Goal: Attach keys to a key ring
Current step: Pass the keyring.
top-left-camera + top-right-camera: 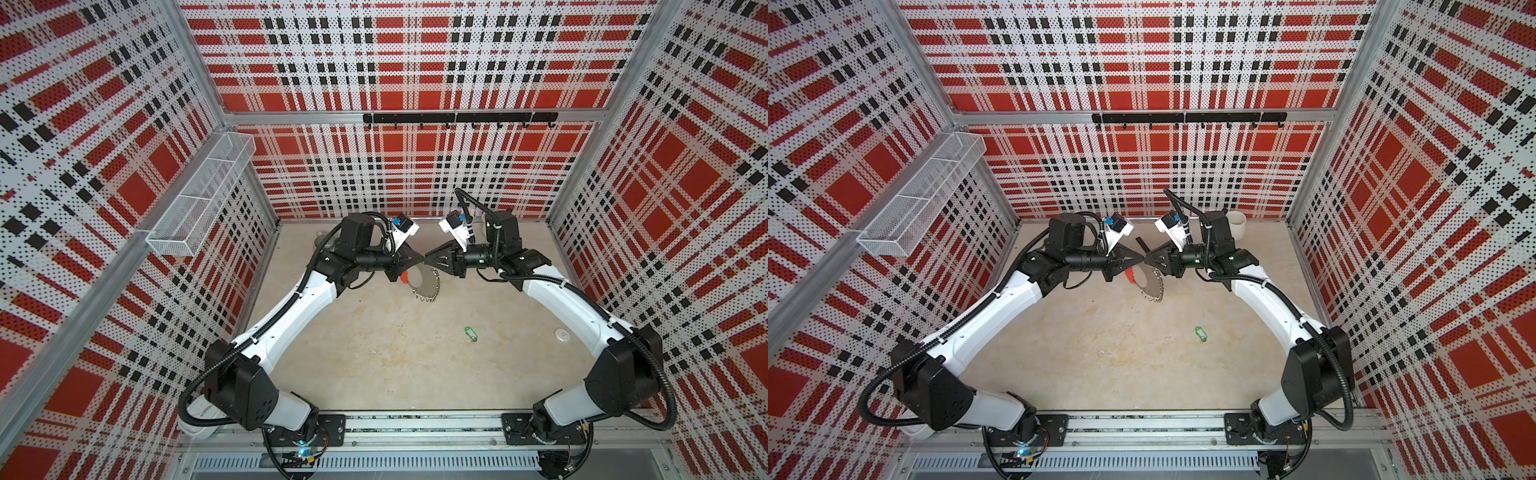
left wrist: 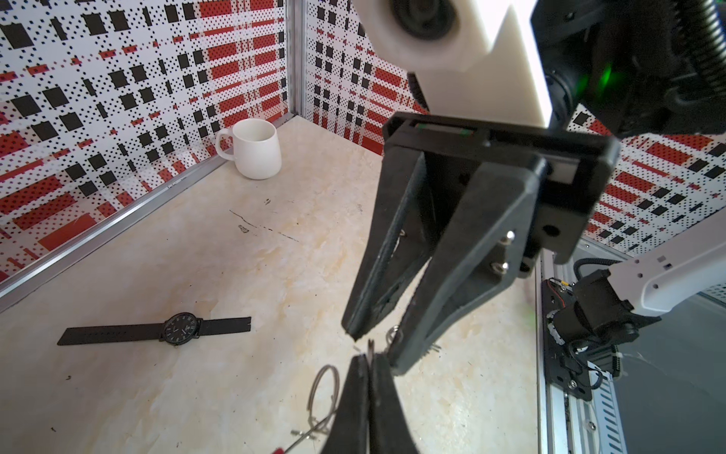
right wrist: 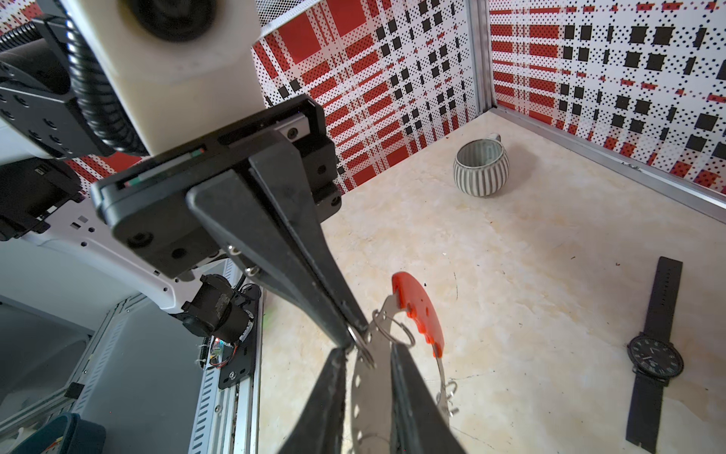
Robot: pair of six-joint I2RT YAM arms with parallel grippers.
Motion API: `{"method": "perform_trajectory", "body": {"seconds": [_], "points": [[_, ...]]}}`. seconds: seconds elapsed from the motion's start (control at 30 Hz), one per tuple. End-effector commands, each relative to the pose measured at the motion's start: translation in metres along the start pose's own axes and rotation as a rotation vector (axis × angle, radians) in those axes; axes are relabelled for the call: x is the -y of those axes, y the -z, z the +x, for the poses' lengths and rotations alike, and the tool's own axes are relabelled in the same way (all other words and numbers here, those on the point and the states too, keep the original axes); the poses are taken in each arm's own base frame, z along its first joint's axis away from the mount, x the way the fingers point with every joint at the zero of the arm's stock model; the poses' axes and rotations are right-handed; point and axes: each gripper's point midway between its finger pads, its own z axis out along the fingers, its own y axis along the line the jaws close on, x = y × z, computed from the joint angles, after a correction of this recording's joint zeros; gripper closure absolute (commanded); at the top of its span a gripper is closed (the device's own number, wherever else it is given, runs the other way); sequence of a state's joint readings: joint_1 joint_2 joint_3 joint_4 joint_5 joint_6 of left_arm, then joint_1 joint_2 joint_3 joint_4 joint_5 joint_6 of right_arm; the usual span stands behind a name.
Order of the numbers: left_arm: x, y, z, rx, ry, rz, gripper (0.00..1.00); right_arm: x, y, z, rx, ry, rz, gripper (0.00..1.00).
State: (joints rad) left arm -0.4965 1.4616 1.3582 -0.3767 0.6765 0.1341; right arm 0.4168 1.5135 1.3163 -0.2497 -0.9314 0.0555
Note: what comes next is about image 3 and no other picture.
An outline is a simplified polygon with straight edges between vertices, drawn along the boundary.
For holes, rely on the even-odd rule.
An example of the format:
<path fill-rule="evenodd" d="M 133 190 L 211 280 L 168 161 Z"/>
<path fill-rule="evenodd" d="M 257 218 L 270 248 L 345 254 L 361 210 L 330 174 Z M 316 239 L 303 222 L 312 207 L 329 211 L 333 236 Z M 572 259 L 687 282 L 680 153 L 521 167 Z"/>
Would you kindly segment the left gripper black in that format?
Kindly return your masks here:
<path fill-rule="evenodd" d="M 320 222 L 341 208 L 337 164 L 323 107 L 300 95 L 96 182 L 91 198 L 153 270 L 176 278 L 230 246 L 253 281 L 350 347 L 368 322 Z"/>

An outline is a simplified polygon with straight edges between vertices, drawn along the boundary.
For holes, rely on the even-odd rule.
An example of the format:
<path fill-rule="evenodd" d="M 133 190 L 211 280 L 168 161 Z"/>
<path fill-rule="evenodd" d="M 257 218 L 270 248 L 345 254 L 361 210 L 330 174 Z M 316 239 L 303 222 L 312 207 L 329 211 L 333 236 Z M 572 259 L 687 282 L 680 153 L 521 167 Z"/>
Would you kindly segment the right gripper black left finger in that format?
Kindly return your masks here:
<path fill-rule="evenodd" d="M 340 453 L 346 405 L 346 351 L 335 348 L 279 453 Z"/>

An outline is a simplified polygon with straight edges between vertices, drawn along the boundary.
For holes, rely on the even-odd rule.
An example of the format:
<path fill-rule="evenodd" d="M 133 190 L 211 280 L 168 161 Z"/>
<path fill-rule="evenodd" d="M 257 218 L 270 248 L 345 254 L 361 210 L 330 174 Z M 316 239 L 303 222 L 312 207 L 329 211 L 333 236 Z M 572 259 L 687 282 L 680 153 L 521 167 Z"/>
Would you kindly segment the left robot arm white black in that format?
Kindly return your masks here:
<path fill-rule="evenodd" d="M 58 1 L 1 38 L 1 238 L 52 242 L 200 337 L 253 316 L 230 258 L 336 345 L 367 320 L 325 242 L 340 209 L 324 111 L 255 92 L 253 4 Z"/>

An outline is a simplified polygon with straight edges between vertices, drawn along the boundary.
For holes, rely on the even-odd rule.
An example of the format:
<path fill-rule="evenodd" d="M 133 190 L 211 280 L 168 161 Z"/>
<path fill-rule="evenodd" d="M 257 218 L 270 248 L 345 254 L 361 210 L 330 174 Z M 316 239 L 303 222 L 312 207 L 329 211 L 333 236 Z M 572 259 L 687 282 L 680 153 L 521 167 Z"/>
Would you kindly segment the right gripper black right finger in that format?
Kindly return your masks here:
<path fill-rule="evenodd" d="M 403 344 L 391 348 L 391 453 L 464 453 Z"/>

